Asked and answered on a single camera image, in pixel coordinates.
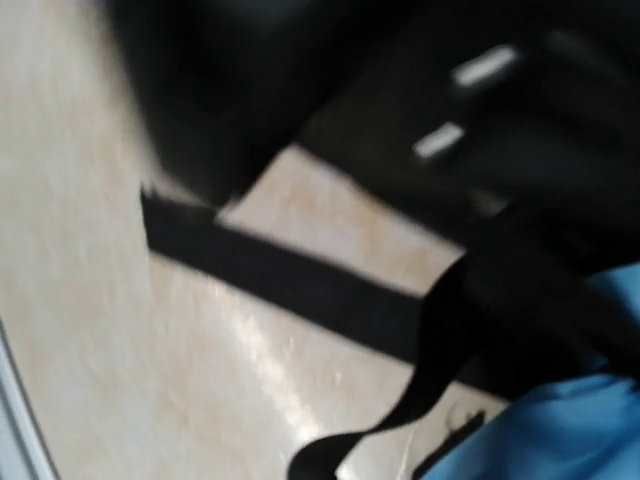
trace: black strap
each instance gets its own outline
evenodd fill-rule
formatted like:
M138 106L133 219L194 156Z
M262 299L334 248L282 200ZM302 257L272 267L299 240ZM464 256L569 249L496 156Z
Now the black strap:
M376 351L414 363L420 299L215 222L213 210L141 197L149 248Z
M391 412L360 432L322 438L300 450L289 480L332 480L349 452L367 435L406 425L428 413L464 364L482 344L473 307L458 297L464 264L458 262L425 298L418 337L419 358L409 384Z
M486 413L481 411L470 418L462 427L452 431L442 445L440 445L437 450L430 453L427 458L425 458L420 465L413 470L411 479L420 480L424 477L440 460L482 428L485 423L485 417Z

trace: blue fabric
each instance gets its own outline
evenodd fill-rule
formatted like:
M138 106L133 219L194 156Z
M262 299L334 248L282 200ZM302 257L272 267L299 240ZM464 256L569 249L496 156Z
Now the blue fabric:
M589 281L640 323L640 265ZM640 479L640 392L610 375L540 387L444 457L423 480Z

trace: tile floor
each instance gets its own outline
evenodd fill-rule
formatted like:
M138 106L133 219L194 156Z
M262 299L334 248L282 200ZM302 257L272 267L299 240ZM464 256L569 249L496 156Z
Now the tile floor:
M284 479L306 442L376 421L409 367L150 256L151 162L94 2L0 0L0 315L62 480ZM409 291L459 254L295 147L226 215ZM341 478L409 478L453 405L502 408L453 385Z

